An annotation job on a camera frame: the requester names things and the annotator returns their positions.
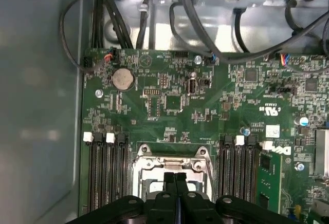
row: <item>ram slot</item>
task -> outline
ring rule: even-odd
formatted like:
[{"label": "ram slot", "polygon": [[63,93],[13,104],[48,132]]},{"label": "ram slot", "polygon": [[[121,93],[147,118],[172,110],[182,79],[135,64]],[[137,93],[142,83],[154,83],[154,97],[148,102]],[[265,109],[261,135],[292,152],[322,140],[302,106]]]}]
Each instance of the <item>ram slot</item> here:
[{"label": "ram slot", "polygon": [[94,201],[94,210],[98,209],[99,206],[99,193],[100,193],[100,171],[101,171],[101,147],[99,145],[96,146],[96,155],[95,155],[95,173],[94,173],[94,182],[95,182],[95,188],[94,188],[94,194],[95,194],[95,201]]},{"label": "ram slot", "polygon": [[223,145],[220,147],[220,151],[218,152],[217,155],[217,193],[218,193],[218,198],[220,198],[223,195],[223,173],[224,173],[224,148]]},{"label": "ram slot", "polygon": [[98,208],[99,146],[89,149],[88,212]]},{"label": "ram slot", "polygon": [[117,148],[116,198],[121,198],[126,194],[127,148],[122,144]]},{"label": "ram slot", "polygon": [[255,189],[255,172],[257,153],[253,146],[246,148],[245,159],[245,182],[244,182],[244,200],[254,202],[254,189]]},{"label": "ram slot", "polygon": [[233,166],[234,146],[225,144],[224,147],[224,172],[223,172],[223,195],[233,194]]},{"label": "ram slot", "polygon": [[245,174],[245,149],[244,146],[236,146],[234,150],[234,175],[233,195],[243,198],[244,174]]},{"label": "ram slot", "polygon": [[107,183],[106,183],[106,199],[105,204],[112,202],[112,187],[113,187],[113,172],[114,168],[113,155],[114,145],[109,144],[107,146],[106,163],[107,163]]},{"label": "ram slot", "polygon": [[108,146],[104,144],[100,151],[99,207],[107,204],[108,199]]},{"label": "ram slot", "polygon": [[89,172],[88,172],[88,213],[93,209],[95,202],[94,191],[94,171],[95,171],[95,146],[92,144],[89,147]]}]

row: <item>black cable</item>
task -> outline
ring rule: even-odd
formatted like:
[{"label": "black cable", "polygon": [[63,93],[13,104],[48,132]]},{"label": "black cable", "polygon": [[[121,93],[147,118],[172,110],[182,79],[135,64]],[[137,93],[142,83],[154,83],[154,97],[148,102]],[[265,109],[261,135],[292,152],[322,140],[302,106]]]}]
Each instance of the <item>black cable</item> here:
[{"label": "black cable", "polygon": [[246,11],[246,9],[234,9],[234,11],[233,11],[235,13],[234,32],[235,32],[236,41],[237,41],[238,45],[240,46],[240,48],[242,49],[242,51],[244,53],[250,53],[247,46],[243,42],[243,39],[242,39],[242,36],[241,36],[241,31],[240,31],[241,16],[245,11]]},{"label": "black cable", "polygon": [[[284,16],[286,18],[286,21],[289,25],[289,27],[295,32],[295,33],[299,33],[301,30],[303,30],[303,27],[301,27],[300,25],[298,25],[294,18],[293,15],[291,13],[291,8],[296,6],[297,1],[296,0],[288,0],[287,5],[286,5],[286,9],[284,11]],[[318,41],[321,41],[321,38],[319,36],[317,36],[314,33],[308,33],[306,34],[307,36],[309,36],[310,38],[315,38]]]},{"label": "black cable", "polygon": [[[289,0],[287,2],[287,6],[286,6],[286,10],[285,10],[285,14],[289,16],[291,16],[291,7],[295,5],[297,1],[296,0]],[[329,18],[327,19],[327,21],[324,24],[324,28],[323,28],[323,33],[322,33],[322,39],[320,39],[317,35],[316,35],[316,39],[320,40],[322,42],[322,47],[323,47],[323,51],[325,53],[325,55],[327,56],[327,59],[329,59],[329,51],[328,51],[328,47],[327,47],[327,35],[328,35],[328,30],[329,30]],[[286,68],[288,68],[289,70],[292,70],[296,73],[300,73],[300,74],[317,74],[317,73],[324,73],[329,71],[329,67],[320,69],[320,70],[315,70],[315,71],[304,71],[304,70],[298,70],[295,69],[294,67],[286,64],[285,65]]]},{"label": "black cable", "polygon": [[[143,0],[143,4],[149,5],[150,0]],[[147,27],[147,21],[148,21],[148,13],[147,12],[141,12],[140,13],[140,25],[139,25],[139,32],[137,36],[137,42],[136,42],[136,49],[141,49],[144,44],[144,38],[145,38],[145,32]]]},{"label": "black cable", "polygon": [[180,3],[173,3],[170,8],[169,8],[169,21],[170,21],[170,29],[172,34],[174,35],[174,37],[176,38],[177,41],[179,41],[179,43],[181,43],[183,45],[184,48],[186,48],[187,50],[191,51],[191,52],[195,52],[198,53],[200,55],[204,55],[206,57],[212,57],[212,53],[210,52],[205,52],[202,51],[200,49],[195,48],[194,46],[188,44],[187,42],[184,41],[184,39],[177,33],[176,29],[175,29],[175,12],[174,12],[174,8],[181,5]]},{"label": "black cable", "polygon": [[[284,17],[287,21],[288,26],[293,30],[293,34],[298,34],[301,30],[303,30],[304,28],[301,27],[299,24],[296,23],[296,21],[293,18],[293,15],[291,13],[291,6],[286,6],[285,10],[284,10]],[[310,38],[314,38],[316,39],[318,42],[321,41],[321,38],[319,36],[317,36],[315,33],[308,33],[305,36],[308,36]]]},{"label": "black cable", "polygon": [[116,20],[116,23],[118,23],[118,25],[121,29],[124,41],[126,43],[126,47],[123,47],[123,48],[134,48],[133,44],[132,44],[132,41],[130,39],[128,30],[127,30],[127,26],[126,26],[126,24],[125,24],[125,22],[124,22],[124,20],[121,16],[121,13],[120,13],[120,11],[119,11],[116,3],[115,3],[115,0],[103,0],[103,2],[105,4],[108,12],[110,13],[110,10],[111,10],[111,14],[114,16],[114,19],[112,19],[111,14],[110,14],[112,23],[113,23],[113,20]]},{"label": "black cable", "polygon": [[[323,29],[323,33],[322,33],[322,46],[323,46],[323,51],[324,51],[325,55],[327,56],[327,59],[329,59],[328,45],[326,43],[327,36],[328,36],[328,31],[329,31],[329,18],[324,24],[324,29]],[[289,66],[288,64],[286,64],[285,67],[288,68],[289,70],[292,70],[292,71],[294,71],[296,73],[299,73],[299,74],[319,74],[319,73],[324,73],[324,72],[329,71],[329,67],[322,68],[320,70],[315,70],[315,71],[298,70],[298,69],[295,69],[292,66]]]},{"label": "black cable", "polygon": [[103,5],[99,8],[98,24],[97,24],[97,46],[104,48],[104,10]]},{"label": "black cable", "polygon": [[96,42],[98,48],[104,48],[104,7],[103,0],[98,0],[97,13],[97,25],[96,25]]},{"label": "black cable", "polygon": [[113,25],[113,29],[117,35],[119,44],[121,46],[121,48],[126,48],[127,44],[126,44],[126,40],[122,34],[121,28],[119,26],[118,20],[115,16],[114,10],[113,10],[113,4],[111,4],[109,2],[109,0],[103,0],[103,3],[108,11],[109,17],[111,18],[112,21],[112,25]]},{"label": "black cable", "polygon": [[93,12],[93,20],[92,20],[92,34],[90,38],[90,44],[92,48],[97,47],[97,9],[99,6],[99,0],[94,0],[94,12]]},{"label": "black cable", "polygon": [[265,57],[273,52],[280,51],[283,47],[286,47],[290,44],[295,43],[298,41],[301,37],[309,33],[311,30],[313,30],[315,27],[323,23],[328,17],[329,12],[326,12],[324,15],[320,16],[317,20],[315,20],[313,23],[308,25],[304,30],[302,30],[297,35],[294,35],[290,37],[289,39],[273,46],[268,49],[265,49],[263,51],[250,54],[245,57],[237,57],[237,58],[226,58],[222,54],[222,52],[216,47],[212,39],[209,37],[207,32],[205,31],[204,27],[202,26],[202,23],[200,22],[197,13],[195,11],[195,8],[193,6],[193,3],[191,0],[181,0],[182,4],[184,6],[185,12],[188,15],[191,24],[196,32],[196,34],[199,36],[200,40],[217,56],[219,57],[220,61],[226,64],[240,64],[245,63],[248,61],[255,60],[260,57]]},{"label": "black cable", "polygon": [[70,8],[76,3],[78,2],[79,0],[73,0],[71,1],[67,7],[62,11],[61,15],[60,15],[60,21],[59,21],[59,31],[60,31],[60,38],[61,38],[61,41],[62,41],[62,44],[63,44],[63,48],[64,48],[64,51],[67,55],[67,57],[70,59],[70,61],[72,62],[72,64],[74,64],[79,70],[81,70],[82,72],[85,72],[85,73],[90,73],[90,72],[93,72],[95,71],[96,69],[100,68],[103,64],[104,64],[104,59],[100,60],[94,67],[91,67],[91,68],[85,68],[83,66],[80,66],[77,61],[74,59],[74,57],[72,56],[69,48],[68,48],[68,45],[67,45],[67,42],[66,42],[66,38],[65,38],[65,33],[64,33],[64,19],[65,19],[65,15],[66,13],[70,10]]}]

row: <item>blue capacitor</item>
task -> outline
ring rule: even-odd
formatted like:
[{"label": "blue capacitor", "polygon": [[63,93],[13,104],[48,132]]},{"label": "blue capacitor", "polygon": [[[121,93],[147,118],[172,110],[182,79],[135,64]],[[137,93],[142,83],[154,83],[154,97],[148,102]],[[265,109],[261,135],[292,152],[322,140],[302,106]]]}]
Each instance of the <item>blue capacitor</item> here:
[{"label": "blue capacitor", "polygon": [[247,127],[242,126],[240,129],[240,133],[246,137],[248,137],[251,133],[250,129]]}]

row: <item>motherboard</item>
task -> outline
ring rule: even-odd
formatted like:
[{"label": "motherboard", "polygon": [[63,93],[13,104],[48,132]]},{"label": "motherboard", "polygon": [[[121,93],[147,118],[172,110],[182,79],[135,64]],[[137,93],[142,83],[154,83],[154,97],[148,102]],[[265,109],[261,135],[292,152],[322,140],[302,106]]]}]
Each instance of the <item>motherboard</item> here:
[{"label": "motherboard", "polygon": [[[87,50],[85,66],[106,60],[84,75],[80,215],[147,199],[164,172],[185,172],[211,200],[234,195],[307,222],[314,199],[329,198],[329,76],[292,72],[280,56],[227,65],[184,51]],[[329,63],[292,54],[289,65]]]}]

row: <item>blue wire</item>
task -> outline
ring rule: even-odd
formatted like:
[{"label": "blue wire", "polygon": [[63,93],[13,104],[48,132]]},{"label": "blue wire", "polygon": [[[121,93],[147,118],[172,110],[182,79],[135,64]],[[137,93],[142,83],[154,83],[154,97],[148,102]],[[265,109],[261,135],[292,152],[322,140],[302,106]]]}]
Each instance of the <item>blue wire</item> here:
[{"label": "blue wire", "polygon": [[287,56],[286,56],[286,59],[285,59],[285,64],[287,64],[288,63],[288,60],[289,60],[289,58],[290,58],[290,54],[288,54]]}]

